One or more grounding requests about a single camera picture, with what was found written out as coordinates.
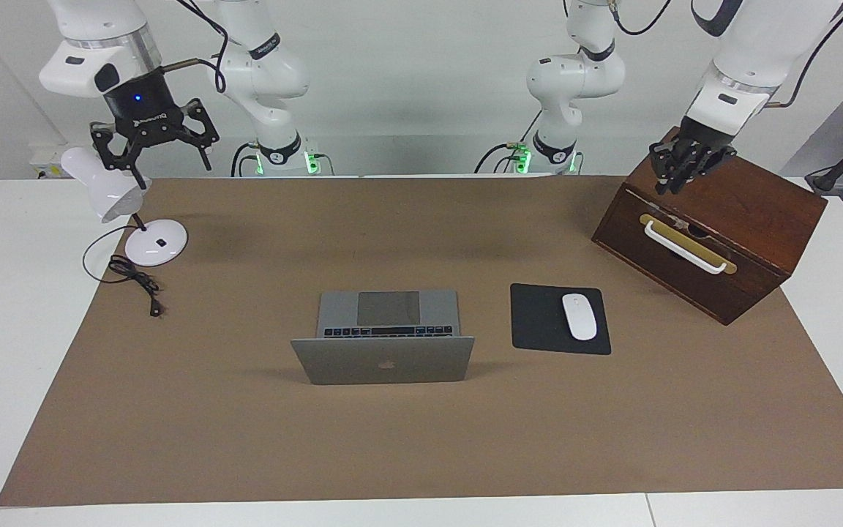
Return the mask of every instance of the laptop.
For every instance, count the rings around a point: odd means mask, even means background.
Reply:
[[[317,336],[291,341],[311,384],[462,381],[473,345],[447,290],[327,291]]]

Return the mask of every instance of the wooden box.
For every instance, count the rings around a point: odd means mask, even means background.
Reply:
[[[825,203],[740,157],[660,196],[646,159],[593,239],[726,326],[792,276]]]

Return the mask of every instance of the brown tabletop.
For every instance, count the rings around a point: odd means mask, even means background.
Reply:
[[[190,231],[151,270],[168,312],[100,286],[0,506],[843,487],[785,296],[723,327],[596,247],[620,181],[155,181],[141,216]],[[513,348],[512,283],[602,290],[611,356]],[[321,291],[439,288],[468,380],[307,383]]]

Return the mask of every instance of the drawer handle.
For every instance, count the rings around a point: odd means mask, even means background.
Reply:
[[[685,247],[682,247],[679,244],[673,242],[672,240],[669,240],[669,238],[662,236],[662,234],[657,233],[653,229],[653,224],[655,222],[655,220],[649,220],[648,223],[646,223],[645,227],[646,236],[649,236],[649,238],[654,240],[655,243],[660,244],[660,246],[666,247],[666,249],[681,256],[683,259],[690,261],[690,263],[695,264],[695,266],[698,266],[700,270],[703,270],[706,273],[721,274],[724,272],[725,269],[727,269],[726,261],[720,264],[720,266],[712,266],[712,264],[707,263],[707,261],[704,261],[699,257],[695,256],[694,254],[690,253],[688,250],[685,249]]]

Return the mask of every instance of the lamp shade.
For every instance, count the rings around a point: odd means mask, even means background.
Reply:
[[[61,156],[61,167],[86,186],[90,193],[90,206],[103,223],[137,213],[141,209],[147,189],[140,189],[128,171],[106,170],[93,150],[70,148]],[[144,179],[145,186],[150,187],[151,179]]]

